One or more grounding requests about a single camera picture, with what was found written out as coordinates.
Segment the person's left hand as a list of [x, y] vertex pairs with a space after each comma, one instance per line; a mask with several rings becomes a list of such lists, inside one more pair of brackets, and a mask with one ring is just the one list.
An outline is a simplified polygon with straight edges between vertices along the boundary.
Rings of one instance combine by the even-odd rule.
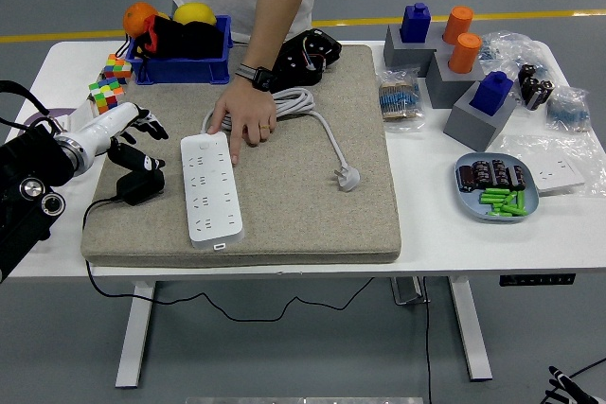
[[231, 118], [230, 158], [236, 165], [243, 143], [257, 146], [270, 138], [276, 128], [276, 104], [270, 93], [254, 88], [249, 79], [235, 76], [217, 100], [207, 132], [218, 132], [227, 115]]

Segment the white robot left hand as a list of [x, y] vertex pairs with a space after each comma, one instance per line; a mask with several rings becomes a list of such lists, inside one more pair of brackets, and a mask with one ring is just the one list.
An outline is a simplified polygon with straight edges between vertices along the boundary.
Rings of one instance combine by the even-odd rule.
[[79, 130], [65, 133], [57, 141], [75, 154], [75, 173], [79, 175], [92, 166], [98, 155], [110, 148], [113, 137], [122, 134], [129, 127], [147, 132], [156, 140], [169, 138], [150, 110], [132, 102], [124, 102], [97, 116]]

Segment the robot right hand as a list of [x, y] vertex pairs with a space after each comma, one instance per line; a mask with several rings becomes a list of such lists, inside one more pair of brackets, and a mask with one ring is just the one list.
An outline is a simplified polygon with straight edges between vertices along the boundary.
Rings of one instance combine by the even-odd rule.
[[552, 375], [549, 383], [553, 389], [545, 391], [545, 403], [605, 404], [604, 398], [589, 395], [555, 366], [549, 366], [548, 371]]

